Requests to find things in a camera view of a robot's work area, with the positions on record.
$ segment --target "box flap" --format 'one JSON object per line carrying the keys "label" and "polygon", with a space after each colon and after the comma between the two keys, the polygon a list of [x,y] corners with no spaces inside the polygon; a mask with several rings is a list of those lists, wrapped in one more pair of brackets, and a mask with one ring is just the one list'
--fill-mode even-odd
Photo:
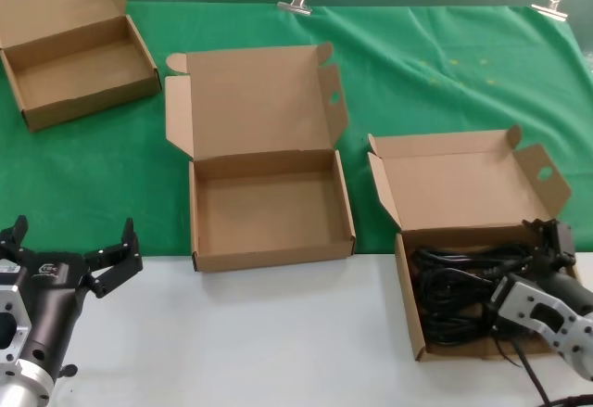
{"label": "box flap", "polygon": [[166,91],[169,140],[194,159],[332,149],[348,124],[339,68],[328,63],[332,51],[325,44],[169,56],[167,65],[188,74],[184,87],[191,89]]}
{"label": "box flap", "polygon": [[0,0],[0,45],[8,48],[125,13],[127,0]]}
{"label": "box flap", "polygon": [[521,129],[370,136],[381,203],[404,231],[506,226],[558,215],[571,190],[541,145],[515,152]]}

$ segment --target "binder clip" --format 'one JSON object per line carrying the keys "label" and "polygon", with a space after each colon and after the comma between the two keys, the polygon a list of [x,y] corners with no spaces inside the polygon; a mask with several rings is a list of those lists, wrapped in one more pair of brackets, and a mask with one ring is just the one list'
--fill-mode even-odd
{"label": "binder clip", "polygon": [[535,4],[533,4],[531,5],[531,7],[544,16],[548,16],[549,18],[565,22],[566,18],[568,18],[568,15],[566,13],[561,13],[560,11],[558,11],[558,5],[560,4],[560,1],[561,0],[549,0],[548,6],[536,6]]}
{"label": "binder clip", "polygon": [[311,9],[305,5],[305,0],[293,0],[290,4],[279,2],[278,8],[290,11],[291,13],[298,13],[299,15],[308,16],[311,14]]}

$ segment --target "white table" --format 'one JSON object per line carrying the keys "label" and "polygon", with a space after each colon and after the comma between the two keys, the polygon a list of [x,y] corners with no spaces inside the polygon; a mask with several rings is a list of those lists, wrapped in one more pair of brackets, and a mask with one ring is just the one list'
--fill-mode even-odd
{"label": "white table", "polygon": [[[593,284],[593,254],[579,256]],[[413,360],[393,256],[236,273],[145,259],[89,295],[52,407],[536,406],[506,362]],[[551,399],[593,392],[561,358],[532,360]]]}

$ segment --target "black cable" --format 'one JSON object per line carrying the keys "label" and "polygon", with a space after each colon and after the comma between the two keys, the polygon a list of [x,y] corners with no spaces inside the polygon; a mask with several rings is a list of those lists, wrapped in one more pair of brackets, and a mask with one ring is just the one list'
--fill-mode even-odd
{"label": "black cable", "polygon": [[529,361],[527,361],[525,353],[523,353],[523,349],[521,348],[521,346],[519,345],[517,340],[513,337],[511,337],[511,344],[512,344],[512,347],[515,349],[517,356],[519,356],[519,360],[523,364],[523,367],[525,368],[525,371],[529,375],[529,378],[534,383],[534,386],[536,386],[539,396],[541,396],[542,401],[544,401],[543,406],[550,407],[552,404],[549,402],[549,398],[548,398],[548,395],[546,394],[546,390],[544,390],[544,388],[541,386],[541,382],[539,382],[539,379],[537,379],[534,369],[531,368],[531,364],[529,363]]}
{"label": "black cable", "polygon": [[[411,259],[418,271],[414,287],[425,339],[458,346],[490,334],[496,319],[487,307],[492,293],[505,274],[525,274],[531,249],[523,244],[472,253],[419,248]],[[476,304],[482,305],[481,314],[463,311]]]}

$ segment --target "green tablecloth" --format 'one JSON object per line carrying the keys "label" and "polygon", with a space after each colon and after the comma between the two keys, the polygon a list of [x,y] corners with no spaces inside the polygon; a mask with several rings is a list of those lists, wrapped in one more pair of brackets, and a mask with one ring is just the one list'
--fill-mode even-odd
{"label": "green tablecloth", "polygon": [[[574,195],[562,218],[593,250],[593,86],[567,24],[524,7],[131,3],[161,77],[173,52],[334,43],[350,127],[339,143],[359,253],[390,252],[367,133],[524,128]],[[187,158],[165,139],[164,95],[29,134],[0,76],[0,227],[26,214],[30,248],[116,243],[132,216],[145,255],[190,252]]]}

